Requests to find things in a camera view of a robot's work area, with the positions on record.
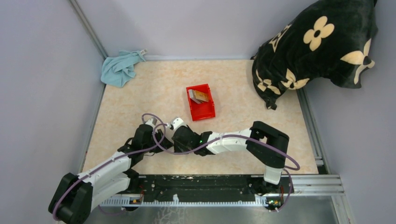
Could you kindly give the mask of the red plastic bin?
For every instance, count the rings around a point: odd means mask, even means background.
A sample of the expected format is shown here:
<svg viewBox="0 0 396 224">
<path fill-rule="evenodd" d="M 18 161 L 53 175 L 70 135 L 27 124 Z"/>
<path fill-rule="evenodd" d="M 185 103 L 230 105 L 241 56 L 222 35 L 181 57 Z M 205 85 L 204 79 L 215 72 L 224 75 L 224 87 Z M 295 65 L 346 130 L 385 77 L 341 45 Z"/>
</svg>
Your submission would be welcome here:
<svg viewBox="0 0 396 224">
<path fill-rule="evenodd" d="M 214 100 L 208 84 L 186 87 L 192 121 L 216 117 Z"/>
</svg>

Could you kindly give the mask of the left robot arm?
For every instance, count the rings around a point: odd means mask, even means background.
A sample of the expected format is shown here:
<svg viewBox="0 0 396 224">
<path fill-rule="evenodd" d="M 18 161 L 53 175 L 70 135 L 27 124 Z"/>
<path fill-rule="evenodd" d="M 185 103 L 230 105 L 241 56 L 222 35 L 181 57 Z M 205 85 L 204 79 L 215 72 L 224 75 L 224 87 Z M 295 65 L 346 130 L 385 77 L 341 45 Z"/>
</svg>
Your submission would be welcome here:
<svg viewBox="0 0 396 224">
<path fill-rule="evenodd" d="M 141 124 L 134 137 L 129 138 L 116 153 L 101 164 L 77 175 L 64 175 L 49 204 L 48 211 L 66 224 L 82 224 L 106 199 L 120 192 L 142 193 L 139 173 L 132 167 L 139 163 L 146 152 L 161 152 L 173 147 L 161 130 Z"/>
</svg>

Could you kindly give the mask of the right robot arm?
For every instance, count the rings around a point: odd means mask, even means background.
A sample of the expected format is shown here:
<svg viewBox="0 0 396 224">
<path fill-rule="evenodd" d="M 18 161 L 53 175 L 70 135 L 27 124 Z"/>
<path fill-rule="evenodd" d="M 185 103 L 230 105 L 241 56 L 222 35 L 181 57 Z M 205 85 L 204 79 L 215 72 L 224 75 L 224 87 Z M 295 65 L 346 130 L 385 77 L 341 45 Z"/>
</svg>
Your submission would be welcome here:
<svg viewBox="0 0 396 224">
<path fill-rule="evenodd" d="M 225 152 L 250 152 L 265 165 L 263 187 L 276 192 L 281 187 L 281 175 L 285 167 L 285 155 L 289 136 L 261 121 L 255 121 L 250 128 L 229 133 L 212 131 L 198 134 L 184 122 L 173 121 L 169 130 L 176 153 L 193 151 L 200 156 Z"/>
</svg>

